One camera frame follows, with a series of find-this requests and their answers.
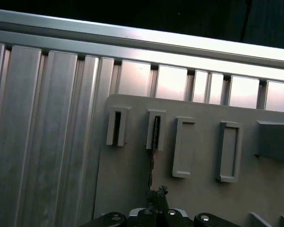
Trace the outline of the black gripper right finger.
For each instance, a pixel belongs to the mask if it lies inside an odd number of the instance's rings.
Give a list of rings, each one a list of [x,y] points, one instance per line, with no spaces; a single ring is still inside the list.
[[[169,208],[166,199],[167,193],[166,186],[160,186],[157,190],[159,227],[238,227],[238,225],[211,213],[199,213],[192,220],[179,210]]]

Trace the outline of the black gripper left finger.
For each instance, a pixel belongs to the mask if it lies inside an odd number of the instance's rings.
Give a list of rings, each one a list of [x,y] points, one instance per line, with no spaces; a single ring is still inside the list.
[[[95,218],[81,227],[155,227],[157,219],[157,191],[147,193],[148,207],[131,210],[128,217],[119,212],[110,212]]]

